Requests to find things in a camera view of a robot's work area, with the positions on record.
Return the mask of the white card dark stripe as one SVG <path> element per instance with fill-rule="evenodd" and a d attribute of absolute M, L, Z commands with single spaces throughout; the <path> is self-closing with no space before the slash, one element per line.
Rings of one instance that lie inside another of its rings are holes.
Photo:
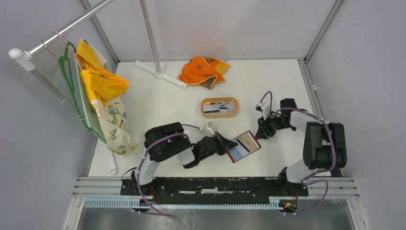
<path fill-rule="evenodd" d="M 242 148 L 245 149 L 246 152 L 250 152 L 250 149 L 238 138 L 236 138 L 236 141 L 239 143 L 240 146 L 242 146 Z"/>

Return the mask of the red leather card holder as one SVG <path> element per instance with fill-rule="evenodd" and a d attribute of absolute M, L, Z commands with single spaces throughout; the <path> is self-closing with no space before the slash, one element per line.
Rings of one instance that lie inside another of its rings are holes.
<path fill-rule="evenodd" d="M 233 163 L 261 149 L 261 145 L 250 130 L 231 139 L 231 141 L 237 143 L 236 147 L 227 151 L 227 155 Z"/>

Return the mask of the white card black stripe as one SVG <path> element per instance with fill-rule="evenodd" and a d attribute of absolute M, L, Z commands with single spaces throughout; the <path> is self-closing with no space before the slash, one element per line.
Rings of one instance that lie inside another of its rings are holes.
<path fill-rule="evenodd" d="M 220 106 L 217 103 L 203 105 L 203 113 L 204 114 L 218 114 L 218 113 L 220 113 Z"/>

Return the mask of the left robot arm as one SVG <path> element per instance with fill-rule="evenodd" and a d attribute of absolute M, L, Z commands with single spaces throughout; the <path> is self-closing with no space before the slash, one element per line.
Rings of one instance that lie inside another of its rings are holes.
<path fill-rule="evenodd" d="M 191 143 L 184 126 L 196 128 L 206 134 L 197 143 Z M 197 127 L 175 122 L 157 126 L 145 133 L 144 147 L 146 152 L 138 167 L 133 169 L 132 189 L 138 195 L 145 195 L 150 190 L 150 183 L 161 162 L 178 156 L 182 166 L 190 169 L 212 155 L 223 156 L 238 146 L 238 143 L 223 137 L 213 130 L 213 123 Z"/>

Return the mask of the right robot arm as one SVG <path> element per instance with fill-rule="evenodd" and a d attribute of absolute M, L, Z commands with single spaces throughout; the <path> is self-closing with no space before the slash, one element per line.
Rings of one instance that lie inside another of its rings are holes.
<path fill-rule="evenodd" d="M 307 180 L 319 173 L 343 168 L 347 162 L 344 126 L 341 123 L 326 122 L 305 109 L 298 109 L 293 98 L 280 101 L 280 109 L 272 111 L 270 105 L 257 103 L 255 109 L 262 113 L 257 120 L 257 139 L 270 139 L 277 131 L 291 129 L 304 133 L 302 158 L 279 173 L 277 191 L 290 195 L 296 184 L 306 184 Z"/>

